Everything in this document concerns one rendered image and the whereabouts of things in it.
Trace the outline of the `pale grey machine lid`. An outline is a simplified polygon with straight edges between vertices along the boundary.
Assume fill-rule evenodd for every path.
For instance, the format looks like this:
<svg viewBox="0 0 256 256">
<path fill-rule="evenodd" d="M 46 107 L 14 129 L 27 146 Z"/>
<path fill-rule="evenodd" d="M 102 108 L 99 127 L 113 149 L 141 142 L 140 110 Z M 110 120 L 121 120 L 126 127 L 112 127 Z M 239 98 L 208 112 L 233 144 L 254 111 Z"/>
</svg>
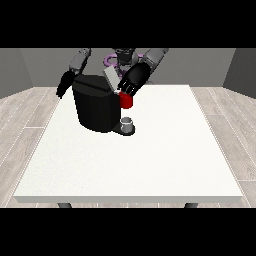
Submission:
<svg viewBox="0 0 256 256">
<path fill-rule="evenodd" d="M 116 91 L 118 88 L 118 84 L 120 82 L 120 79 L 116 73 L 116 70 L 113 66 L 109 66 L 103 70 L 103 75 L 105 76 L 107 82 L 109 83 L 109 86 L 113 91 Z"/>
</svg>

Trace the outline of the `black coffee machine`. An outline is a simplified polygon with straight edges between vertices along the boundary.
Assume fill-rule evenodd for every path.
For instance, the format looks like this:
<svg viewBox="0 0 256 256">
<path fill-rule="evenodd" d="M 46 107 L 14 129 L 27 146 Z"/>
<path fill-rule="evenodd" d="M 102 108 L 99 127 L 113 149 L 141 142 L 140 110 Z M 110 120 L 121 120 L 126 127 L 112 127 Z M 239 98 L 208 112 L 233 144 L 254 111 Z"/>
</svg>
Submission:
<svg viewBox="0 0 256 256">
<path fill-rule="evenodd" d="M 82 126 L 94 132 L 116 132 L 123 136 L 135 133 L 134 125 L 124 131 L 120 97 L 111 90 L 104 76 L 78 75 L 74 79 L 72 91 Z"/>
</svg>

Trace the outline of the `small grey cup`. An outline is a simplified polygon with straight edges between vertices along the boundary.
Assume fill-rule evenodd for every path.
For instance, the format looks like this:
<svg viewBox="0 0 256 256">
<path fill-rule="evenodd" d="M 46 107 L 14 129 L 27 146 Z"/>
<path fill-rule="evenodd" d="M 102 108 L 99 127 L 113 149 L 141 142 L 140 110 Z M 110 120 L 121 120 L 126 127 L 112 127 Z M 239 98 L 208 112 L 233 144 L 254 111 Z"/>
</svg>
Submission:
<svg viewBox="0 0 256 256">
<path fill-rule="evenodd" d="M 123 117 L 121 120 L 120 120 L 120 123 L 121 123 L 121 130 L 124 132 L 124 133 L 129 133 L 132 131 L 133 129 L 133 121 L 130 117 Z"/>
</svg>

